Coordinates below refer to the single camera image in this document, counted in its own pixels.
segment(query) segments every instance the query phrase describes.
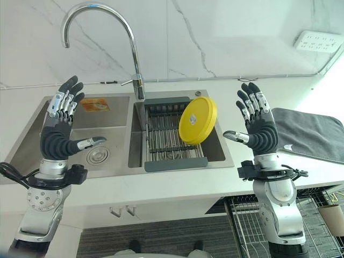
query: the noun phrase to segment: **faucet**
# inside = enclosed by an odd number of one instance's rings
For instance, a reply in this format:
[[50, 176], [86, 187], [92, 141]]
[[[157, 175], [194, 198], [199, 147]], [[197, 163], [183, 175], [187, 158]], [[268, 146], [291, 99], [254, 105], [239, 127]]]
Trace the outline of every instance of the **faucet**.
[[128, 83], [133, 83], [134, 86], [134, 92], [136, 95], [137, 100], [145, 99], [145, 88], [144, 88], [144, 80], [142, 79], [140, 66], [139, 66], [139, 59], [138, 59], [138, 52], [136, 50], [136, 43], [133, 31], [131, 30], [128, 22], [124, 19], [124, 17], [118, 13], [115, 9], [112, 7], [109, 7], [102, 3], [95, 3], [95, 2], [85, 2], [80, 3], [74, 7], [72, 7], [67, 13], [66, 16], [63, 19], [62, 26], [61, 26], [61, 37], [62, 37], [62, 44], [65, 48], [69, 48], [69, 38], [68, 38], [68, 31], [71, 22], [73, 19], [79, 14], [84, 11], [88, 10], [99, 10], [106, 12], [112, 16], [114, 16], [119, 22], [123, 25], [125, 28], [129, 39], [130, 39], [130, 46], [133, 54], [134, 59], [134, 65], [135, 65], [135, 72], [131, 79], [129, 81], [126, 81], [124, 83], [121, 83], [121, 85], [126, 85]]

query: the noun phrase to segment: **stainless steel sink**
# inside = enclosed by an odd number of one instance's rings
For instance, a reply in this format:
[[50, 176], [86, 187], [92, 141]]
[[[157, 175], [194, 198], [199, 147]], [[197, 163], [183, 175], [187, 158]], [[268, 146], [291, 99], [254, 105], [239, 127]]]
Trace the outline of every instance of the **stainless steel sink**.
[[[195, 91], [148, 92], [147, 98], [184, 97], [195, 98]], [[69, 165], [82, 164], [88, 169], [88, 177], [134, 175], [146, 173], [146, 115], [142, 102], [136, 102], [134, 94], [87, 95], [87, 98], [103, 98], [109, 110], [86, 112], [80, 105], [75, 114], [71, 139], [104, 136], [101, 146], [85, 150], [69, 158]], [[39, 133], [50, 97], [45, 97], [36, 113], [6, 158], [23, 175], [39, 167], [42, 159], [39, 150]], [[234, 166], [218, 122], [210, 136], [201, 144], [208, 159], [206, 168]], [[0, 184], [13, 183], [0, 176]]]

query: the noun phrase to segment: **gray towel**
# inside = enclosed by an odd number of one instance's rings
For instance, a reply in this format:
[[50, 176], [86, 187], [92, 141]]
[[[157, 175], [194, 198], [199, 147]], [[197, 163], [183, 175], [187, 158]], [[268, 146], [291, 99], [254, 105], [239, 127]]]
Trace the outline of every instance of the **gray towel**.
[[344, 128], [334, 117], [273, 109], [278, 149], [344, 164]]

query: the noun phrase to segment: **wire basket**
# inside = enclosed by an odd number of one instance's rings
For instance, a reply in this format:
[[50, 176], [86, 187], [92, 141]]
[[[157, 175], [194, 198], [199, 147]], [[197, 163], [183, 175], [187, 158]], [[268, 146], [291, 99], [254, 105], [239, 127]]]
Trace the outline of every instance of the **wire basket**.
[[189, 103], [188, 97], [145, 100], [147, 172], [207, 166], [201, 144], [188, 145], [179, 135], [180, 119]]
[[[303, 218], [310, 257], [344, 257], [343, 239], [329, 233], [317, 209], [332, 203], [328, 192], [323, 188], [298, 190], [296, 203]], [[255, 195], [230, 197], [225, 202], [225, 209], [240, 257], [271, 257]]]

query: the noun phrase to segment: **wall socket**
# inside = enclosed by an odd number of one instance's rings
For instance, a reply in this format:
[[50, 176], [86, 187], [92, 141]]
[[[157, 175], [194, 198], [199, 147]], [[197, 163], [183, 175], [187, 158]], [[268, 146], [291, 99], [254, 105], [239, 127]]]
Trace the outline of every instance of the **wall socket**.
[[343, 44], [344, 36], [331, 33], [303, 31], [294, 43], [297, 50], [333, 53]]

